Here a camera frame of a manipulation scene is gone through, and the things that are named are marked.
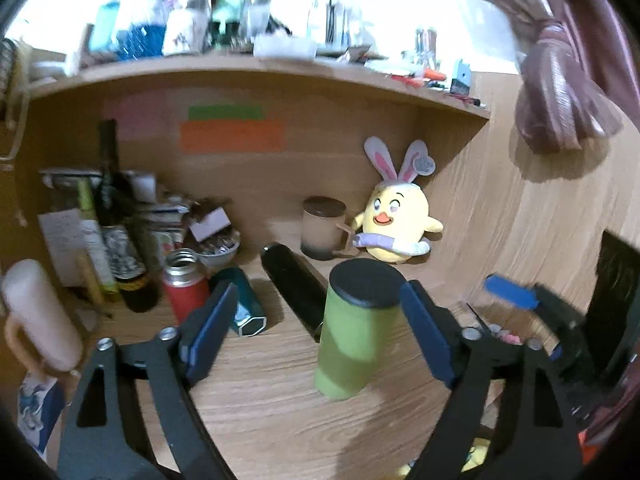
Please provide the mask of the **white plastic box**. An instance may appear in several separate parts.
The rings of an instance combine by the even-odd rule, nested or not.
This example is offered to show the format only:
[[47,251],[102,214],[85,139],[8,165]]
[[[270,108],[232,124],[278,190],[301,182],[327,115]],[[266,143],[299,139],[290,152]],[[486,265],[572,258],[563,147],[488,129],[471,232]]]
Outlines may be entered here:
[[292,58],[293,60],[313,60],[317,54],[317,44],[308,38],[295,36],[259,35],[255,38],[253,55],[255,58]]

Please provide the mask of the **yellow cloth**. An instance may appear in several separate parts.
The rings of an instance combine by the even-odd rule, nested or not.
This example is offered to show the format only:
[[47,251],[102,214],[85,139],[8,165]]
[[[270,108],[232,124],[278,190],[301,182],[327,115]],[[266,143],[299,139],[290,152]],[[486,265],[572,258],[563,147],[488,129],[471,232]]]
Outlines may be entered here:
[[[465,472],[467,470],[474,469],[476,467],[479,467],[480,465],[483,465],[489,445],[490,441],[488,439],[475,438],[472,448],[470,448],[468,456],[466,456],[466,460],[461,471]],[[398,471],[396,471],[395,479],[405,479],[408,476],[408,473],[413,468],[413,465],[414,460],[400,467]]]

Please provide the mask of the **black cylindrical tumbler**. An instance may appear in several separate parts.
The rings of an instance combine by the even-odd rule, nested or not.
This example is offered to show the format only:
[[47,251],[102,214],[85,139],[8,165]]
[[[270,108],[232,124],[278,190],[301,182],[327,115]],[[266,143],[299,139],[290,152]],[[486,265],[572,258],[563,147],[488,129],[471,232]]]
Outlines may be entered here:
[[262,268],[315,342],[320,341],[326,288],[288,246],[271,243],[260,253]]

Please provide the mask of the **green cup black base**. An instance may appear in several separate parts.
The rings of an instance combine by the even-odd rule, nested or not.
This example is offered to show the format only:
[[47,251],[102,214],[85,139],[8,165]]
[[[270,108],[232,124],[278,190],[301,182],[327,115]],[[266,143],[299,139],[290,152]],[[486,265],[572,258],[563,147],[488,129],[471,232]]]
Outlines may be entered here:
[[329,276],[314,385],[332,401],[356,396],[378,371],[406,279],[387,263],[343,261]]

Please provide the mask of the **yellow chick plush toy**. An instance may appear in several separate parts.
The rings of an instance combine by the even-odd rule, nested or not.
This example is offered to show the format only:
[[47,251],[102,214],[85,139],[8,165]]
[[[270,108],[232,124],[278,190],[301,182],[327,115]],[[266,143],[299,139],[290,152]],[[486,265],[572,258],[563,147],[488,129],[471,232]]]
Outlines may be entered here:
[[385,142],[370,136],[363,143],[382,181],[373,189],[367,206],[352,219],[352,247],[363,249],[386,263],[403,263],[431,251],[427,233],[442,232],[442,222],[430,215],[430,205],[417,177],[434,174],[436,165],[422,140],[407,148],[399,169],[394,167]]

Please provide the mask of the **white bowl with items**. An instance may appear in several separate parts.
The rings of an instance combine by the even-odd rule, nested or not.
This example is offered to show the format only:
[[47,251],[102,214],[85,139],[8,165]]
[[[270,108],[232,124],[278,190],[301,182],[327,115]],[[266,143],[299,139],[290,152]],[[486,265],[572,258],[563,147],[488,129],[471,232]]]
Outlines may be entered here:
[[241,235],[238,231],[230,234],[217,234],[197,244],[194,252],[201,263],[209,270],[224,268],[232,263],[241,246]]

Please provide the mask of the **pink sticky note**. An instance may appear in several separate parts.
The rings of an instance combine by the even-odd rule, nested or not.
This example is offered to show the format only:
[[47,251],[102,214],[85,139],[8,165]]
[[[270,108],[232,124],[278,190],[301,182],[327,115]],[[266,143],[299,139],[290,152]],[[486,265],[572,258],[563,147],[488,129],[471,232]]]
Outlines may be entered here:
[[107,99],[102,116],[116,120],[119,141],[154,139],[167,129],[166,96],[162,92],[143,92]]

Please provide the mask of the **teal hexagonal cup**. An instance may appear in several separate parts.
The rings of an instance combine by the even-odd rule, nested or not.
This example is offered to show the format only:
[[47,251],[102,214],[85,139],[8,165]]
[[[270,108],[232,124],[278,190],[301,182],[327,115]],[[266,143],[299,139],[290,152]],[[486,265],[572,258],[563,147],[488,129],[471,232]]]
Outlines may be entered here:
[[239,337],[253,337],[263,332],[267,327],[267,315],[244,271],[237,266],[220,270],[208,280],[209,289],[214,290],[222,281],[230,281],[238,289],[232,330]]

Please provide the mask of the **blue pencil sharpener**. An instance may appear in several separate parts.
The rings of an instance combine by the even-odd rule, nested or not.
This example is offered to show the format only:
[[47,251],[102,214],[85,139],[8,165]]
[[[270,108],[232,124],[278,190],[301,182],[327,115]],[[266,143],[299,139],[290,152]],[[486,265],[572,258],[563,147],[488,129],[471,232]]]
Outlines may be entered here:
[[472,72],[469,64],[462,60],[454,63],[449,91],[456,96],[469,96],[471,90]]

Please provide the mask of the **brown knotted curtain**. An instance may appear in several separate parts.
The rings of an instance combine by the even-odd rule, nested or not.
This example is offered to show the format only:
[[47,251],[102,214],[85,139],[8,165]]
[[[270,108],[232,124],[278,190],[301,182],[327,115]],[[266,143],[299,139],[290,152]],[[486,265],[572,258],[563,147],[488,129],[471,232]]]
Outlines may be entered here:
[[639,45],[608,0],[484,0],[506,14],[523,85],[518,133],[536,154],[574,151],[639,121]]

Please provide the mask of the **brown mug with lid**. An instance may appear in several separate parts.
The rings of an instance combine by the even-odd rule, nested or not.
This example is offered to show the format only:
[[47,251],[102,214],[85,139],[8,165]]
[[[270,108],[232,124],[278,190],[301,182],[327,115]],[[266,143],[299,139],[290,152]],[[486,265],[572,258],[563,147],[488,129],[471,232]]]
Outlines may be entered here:
[[303,201],[300,250],[314,260],[355,255],[355,231],[346,223],[346,205],[328,196],[310,196]]

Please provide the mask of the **red thermos bottle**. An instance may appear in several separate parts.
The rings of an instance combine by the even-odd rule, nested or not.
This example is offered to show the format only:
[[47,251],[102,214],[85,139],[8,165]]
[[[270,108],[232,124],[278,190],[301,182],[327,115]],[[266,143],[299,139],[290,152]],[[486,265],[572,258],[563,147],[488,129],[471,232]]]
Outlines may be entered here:
[[177,249],[166,255],[162,283],[178,323],[203,307],[209,296],[207,273],[190,249]]

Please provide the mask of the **clear tall jar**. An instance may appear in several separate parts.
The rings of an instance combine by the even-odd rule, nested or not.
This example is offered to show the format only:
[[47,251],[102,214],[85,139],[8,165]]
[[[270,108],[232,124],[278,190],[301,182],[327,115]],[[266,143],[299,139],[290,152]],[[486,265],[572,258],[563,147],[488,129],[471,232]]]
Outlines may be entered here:
[[432,70],[439,68],[435,29],[418,28],[416,30],[416,62]]

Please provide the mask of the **green sticky note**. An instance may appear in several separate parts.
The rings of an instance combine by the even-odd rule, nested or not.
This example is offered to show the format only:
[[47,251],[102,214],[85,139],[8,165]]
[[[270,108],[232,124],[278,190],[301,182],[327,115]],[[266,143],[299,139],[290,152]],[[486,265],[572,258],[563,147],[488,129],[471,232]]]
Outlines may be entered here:
[[190,122],[201,120],[264,120],[265,112],[261,106],[246,104],[215,104],[190,106]]

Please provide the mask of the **orange sticky note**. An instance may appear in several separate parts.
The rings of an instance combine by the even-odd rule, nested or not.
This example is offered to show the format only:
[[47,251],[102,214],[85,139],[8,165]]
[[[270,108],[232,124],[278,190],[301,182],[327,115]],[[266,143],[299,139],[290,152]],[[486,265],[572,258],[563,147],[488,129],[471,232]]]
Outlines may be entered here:
[[276,120],[207,119],[183,122],[179,144],[189,155],[279,153],[286,140]]

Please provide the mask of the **dark wine bottle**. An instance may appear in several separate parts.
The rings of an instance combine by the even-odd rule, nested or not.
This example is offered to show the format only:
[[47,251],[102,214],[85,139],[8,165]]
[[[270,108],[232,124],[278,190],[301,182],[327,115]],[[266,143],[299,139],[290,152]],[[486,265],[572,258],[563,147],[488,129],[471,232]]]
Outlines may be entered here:
[[98,133],[101,180],[94,200],[107,261],[126,307],[148,312],[157,305],[158,290],[134,234],[134,190],[120,170],[116,120],[102,120]]

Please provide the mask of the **clear plastic packaged item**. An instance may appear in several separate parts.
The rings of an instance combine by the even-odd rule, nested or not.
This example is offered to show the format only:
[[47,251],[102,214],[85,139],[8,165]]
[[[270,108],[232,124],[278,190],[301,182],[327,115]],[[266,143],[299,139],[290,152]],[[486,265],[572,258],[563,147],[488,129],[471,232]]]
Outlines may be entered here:
[[306,37],[317,46],[318,55],[340,56],[349,48],[374,45],[357,0],[312,0]]

